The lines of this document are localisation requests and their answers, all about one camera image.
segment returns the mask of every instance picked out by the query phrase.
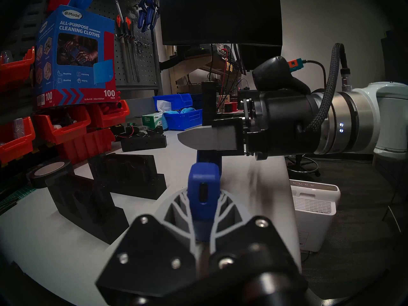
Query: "braided cable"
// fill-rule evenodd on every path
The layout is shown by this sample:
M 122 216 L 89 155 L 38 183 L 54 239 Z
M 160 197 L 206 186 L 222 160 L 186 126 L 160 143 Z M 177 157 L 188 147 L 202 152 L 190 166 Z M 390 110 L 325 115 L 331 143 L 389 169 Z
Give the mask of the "braided cable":
M 327 117 L 330 105 L 336 90 L 337 76 L 339 74 L 340 55 L 344 55 L 344 45 L 338 42 L 335 43 L 332 49 L 330 61 L 329 77 L 327 79 L 327 87 L 324 90 L 323 99 L 321 100 L 319 112 L 306 127 L 305 131 L 319 132 L 321 124 Z

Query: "white table surface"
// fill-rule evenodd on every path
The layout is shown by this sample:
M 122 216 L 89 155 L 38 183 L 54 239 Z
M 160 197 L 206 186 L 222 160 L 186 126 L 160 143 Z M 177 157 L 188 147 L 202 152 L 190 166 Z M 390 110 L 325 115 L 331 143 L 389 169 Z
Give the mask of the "white table surface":
M 164 199 L 187 187 L 196 150 L 181 144 L 177 133 L 165 132 L 166 148 L 125 153 L 154 155 L 157 172 L 164 173 L 167 184 L 157 201 L 112 193 L 113 202 L 124 209 L 129 225 L 141 214 L 154 213 Z M 123 153 L 121 149 L 114 152 Z M 92 178 L 87 163 L 77 167 L 75 173 Z M 223 157 L 221 188 L 235 194 L 252 215 L 271 219 L 301 270 L 284 158 L 256 161 L 251 156 Z M 76 306 L 106 305 L 95 282 L 124 234 L 111 245 L 97 239 L 60 215 L 46 188 L 36 190 L 0 216 L 0 249 L 7 260 L 15 261 L 36 282 Z

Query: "black monitor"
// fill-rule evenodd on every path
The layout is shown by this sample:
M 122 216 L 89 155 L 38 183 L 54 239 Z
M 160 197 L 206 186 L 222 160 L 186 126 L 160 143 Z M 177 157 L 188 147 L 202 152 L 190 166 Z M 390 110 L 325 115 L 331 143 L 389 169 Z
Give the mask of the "black monitor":
M 247 70 L 280 55 L 280 0 L 160 0 L 164 45 L 242 45 Z

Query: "green cutting mat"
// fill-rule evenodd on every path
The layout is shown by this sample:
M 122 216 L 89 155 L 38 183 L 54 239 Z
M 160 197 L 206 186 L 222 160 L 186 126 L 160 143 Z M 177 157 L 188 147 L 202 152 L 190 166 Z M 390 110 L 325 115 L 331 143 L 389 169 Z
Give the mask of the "green cutting mat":
M 0 208 L 6 205 L 8 202 L 11 200 L 18 198 L 17 201 L 20 201 L 22 198 L 26 197 L 27 195 L 33 193 L 36 189 L 33 187 L 30 187 L 28 185 L 24 185 L 23 187 L 19 188 L 17 191 L 14 193 L 10 194 L 7 196 L 4 200 L 0 202 Z

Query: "monitor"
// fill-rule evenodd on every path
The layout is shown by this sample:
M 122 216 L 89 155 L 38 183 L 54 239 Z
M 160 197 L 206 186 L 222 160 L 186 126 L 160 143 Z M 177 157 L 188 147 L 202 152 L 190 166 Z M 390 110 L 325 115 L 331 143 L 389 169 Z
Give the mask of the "monitor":
M 164 45 L 282 46 L 280 0 L 160 0 L 160 19 Z

